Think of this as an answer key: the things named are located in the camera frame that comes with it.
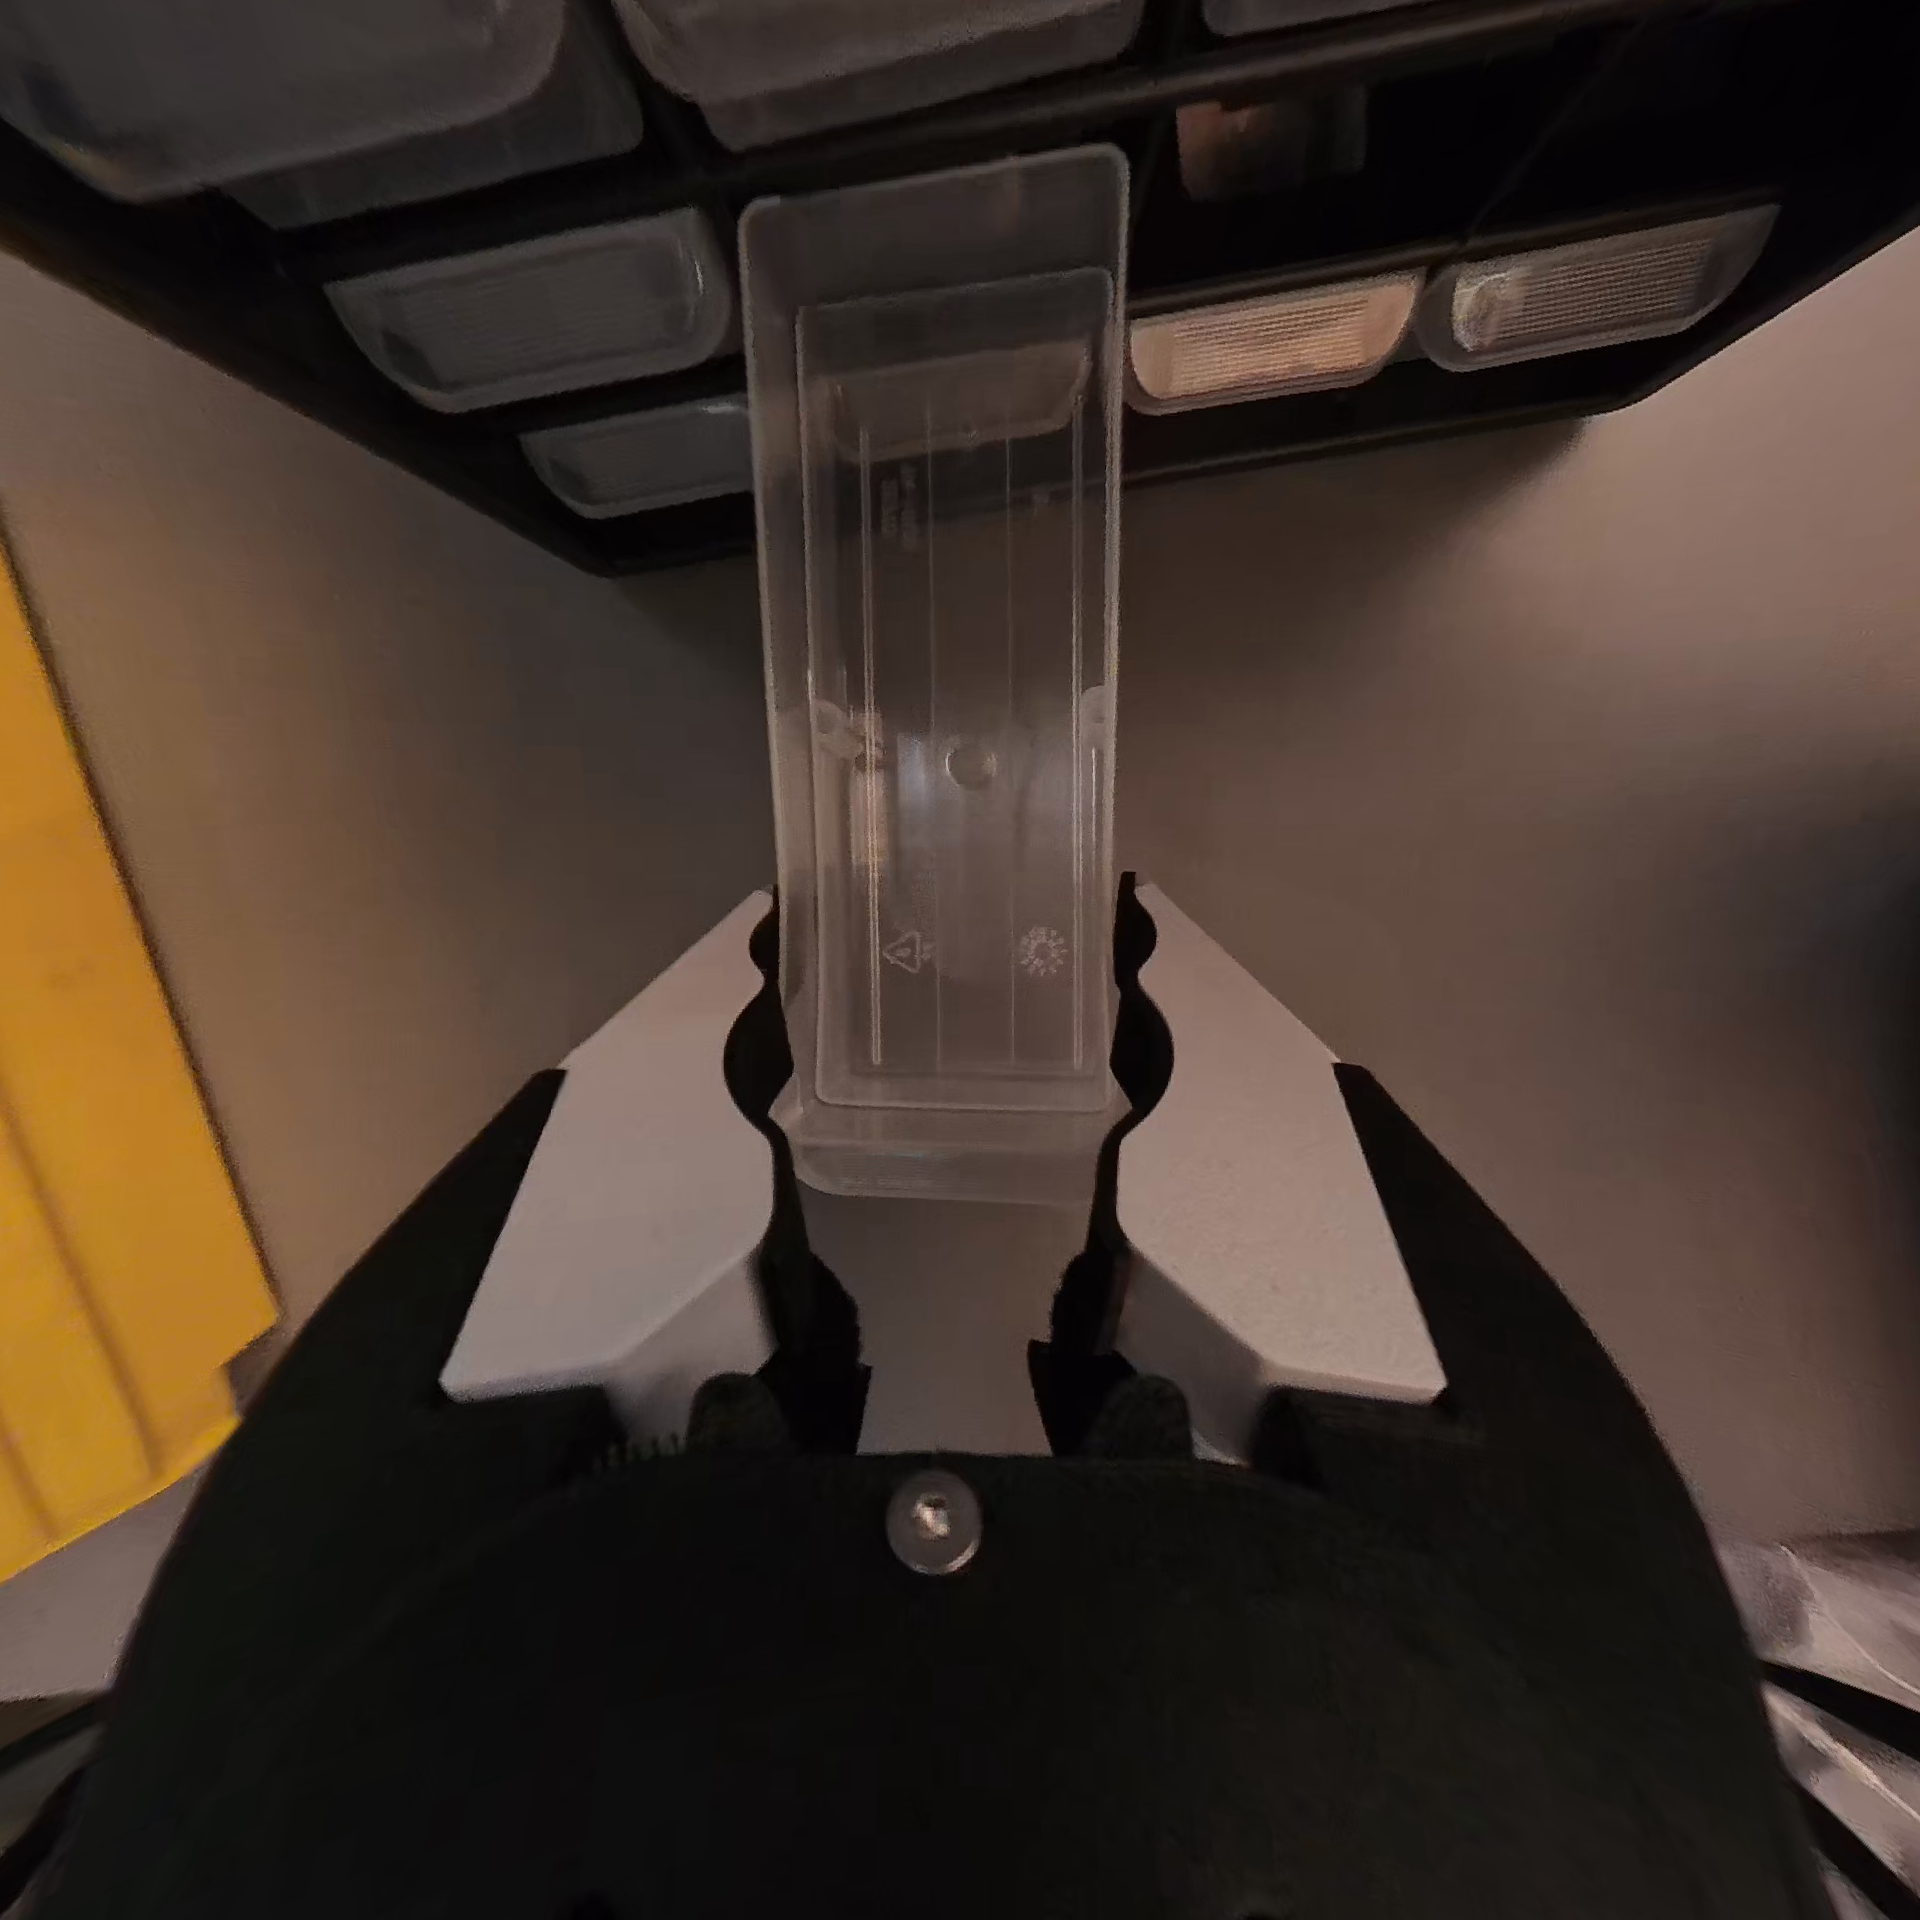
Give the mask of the clear plastic drawer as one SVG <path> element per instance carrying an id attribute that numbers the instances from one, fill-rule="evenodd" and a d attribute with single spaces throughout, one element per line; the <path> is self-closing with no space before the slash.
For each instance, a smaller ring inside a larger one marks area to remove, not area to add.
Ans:
<path id="1" fill-rule="evenodd" d="M 775 1121 L 822 1194 L 1062 1209 L 1120 1115 L 1126 164 L 976 163 L 735 229 Z"/>

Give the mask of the grid of cabinet drawers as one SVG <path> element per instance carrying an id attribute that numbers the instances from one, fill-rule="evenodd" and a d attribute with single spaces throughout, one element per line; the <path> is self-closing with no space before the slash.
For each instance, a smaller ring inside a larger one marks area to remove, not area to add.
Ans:
<path id="1" fill-rule="evenodd" d="M 1109 62 L 898 76 L 903 109 L 731 148 L 755 101 L 669 86 L 615 4 L 5 4 L 5 250 L 486 511 L 549 419 L 731 393 L 735 227 L 762 199 L 1111 145 L 1129 313 L 1409 289 L 1384 364 L 1504 371 L 1456 295 L 1535 254 L 1672 257 L 1681 340 L 1791 277 L 1757 4 L 1393 4 L 1219 39 L 1199 4 L 1087 4 Z"/>

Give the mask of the black drawer cabinet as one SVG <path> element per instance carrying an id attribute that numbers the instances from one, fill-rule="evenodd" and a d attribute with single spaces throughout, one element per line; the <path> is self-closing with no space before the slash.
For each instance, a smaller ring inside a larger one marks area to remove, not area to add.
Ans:
<path id="1" fill-rule="evenodd" d="M 5 4 L 5 254 L 605 575 L 751 546 L 737 233 L 1102 267 L 1130 485 L 1603 415 L 1914 229 L 1914 4 Z"/>

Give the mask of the yellow storage bin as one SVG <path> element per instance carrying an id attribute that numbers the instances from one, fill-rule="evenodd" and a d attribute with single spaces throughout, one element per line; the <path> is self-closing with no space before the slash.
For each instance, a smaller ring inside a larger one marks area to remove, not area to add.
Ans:
<path id="1" fill-rule="evenodd" d="M 1 566 L 1 1577 L 197 1469 L 278 1310 Z"/>

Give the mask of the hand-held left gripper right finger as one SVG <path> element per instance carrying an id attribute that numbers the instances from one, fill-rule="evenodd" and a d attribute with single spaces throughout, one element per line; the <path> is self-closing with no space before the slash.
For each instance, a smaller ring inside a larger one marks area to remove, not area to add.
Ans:
<path id="1" fill-rule="evenodd" d="M 1165 1442 L 1279 1459 L 1306 1407 L 1446 1406 L 1339 1061 L 1160 886 L 1123 875 L 1112 933 L 1120 1115 L 1082 1249 L 1029 1343 L 1055 1455 Z"/>

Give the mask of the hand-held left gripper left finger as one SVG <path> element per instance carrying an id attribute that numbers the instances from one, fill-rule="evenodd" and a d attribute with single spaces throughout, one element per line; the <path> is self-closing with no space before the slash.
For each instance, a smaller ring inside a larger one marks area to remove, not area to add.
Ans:
<path id="1" fill-rule="evenodd" d="M 739 1377 L 797 1450 L 856 1450 L 856 1310 L 810 1253 L 771 1117 L 793 1065 L 777 933 L 777 900 L 750 894 L 567 1055 L 442 1359 L 449 1402 L 592 1390 L 667 1453 Z"/>

